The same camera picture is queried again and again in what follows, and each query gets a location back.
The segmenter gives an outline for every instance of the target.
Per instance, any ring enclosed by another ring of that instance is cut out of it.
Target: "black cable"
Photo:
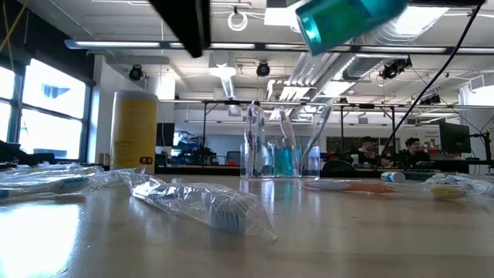
[[[472,13],[472,16],[470,17],[469,22],[466,24],[465,30],[463,30],[462,35],[460,36],[460,39],[458,40],[458,43],[456,44],[455,48],[451,52],[451,55],[449,56],[448,60],[446,60],[446,63],[442,66],[442,68],[436,73],[436,75],[432,78],[431,82],[427,84],[427,86],[418,94],[417,98],[415,99],[414,103],[411,105],[410,109],[408,109],[407,113],[404,114],[404,116],[401,118],[400,122],[398,125],[394,128],[393,133],[391,133],[391,136],[387,139],[386,145],[384,146],[384,150],[386,150],[389,147],[389,144],[391,143],[391,139],[396,136],[396,132],[400,128],[400,126],[403,124],[403,122],[407,119],[408,115],[411,113],[411,111],[417,106],[418,102],[421,100],[422,96],[424,96],[425,92],[429,90],[429,88],[434,84],[434,82],[442,75],[442,72],[445,71],[446,67],[449,66],[449,63],[455,58],[456,53],[460,49],[460,46],[462,46],[463,40],[466,37],[466,34],[469,32],[470,27],[472,26],[473,21],[475,20],[475,17],[477,17],[477,14],[480,11],[480,8],[482,5],[478,5],[477,8]],[[379,155],[379,158],[377,158],[377,163],[375,166],[375,169],[379,167],[379,164],[381,163],[381,158],[383,157],[384,151]]]

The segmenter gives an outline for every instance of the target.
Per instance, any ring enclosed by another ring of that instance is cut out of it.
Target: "toothbrush holder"
[[[257,146],[257,144],[240,145],[240,176],[243,178],[274,177],[274,144]]]

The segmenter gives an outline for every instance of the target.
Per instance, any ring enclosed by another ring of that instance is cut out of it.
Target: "toothbrush head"
[[[87,177],[67,178],[53,182],[52,192],[57,194],[74,193],[86,188],[90,184]]]

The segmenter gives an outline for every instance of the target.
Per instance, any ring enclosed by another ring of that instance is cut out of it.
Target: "computer monitor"
[[[439,123],[441,150],[445,153],[470,153],[470,128],[460,124]]]
[[[175,132],[175,124],[158,123],[156,129],[156,146],[173,147],[174,132]]]

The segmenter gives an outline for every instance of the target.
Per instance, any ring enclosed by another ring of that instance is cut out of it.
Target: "security camera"
[[[268,63],[267,62],[260,62],[259,66],[257,67],[257,76],[259,77],[266,77],[269,75],[269,72],[271,70],[269,69]]]
[[[129,72],[129,78],[133,81],[139,81],[144,78],[144,73],[142,72],[142,65],[132,65],[132,69]]]

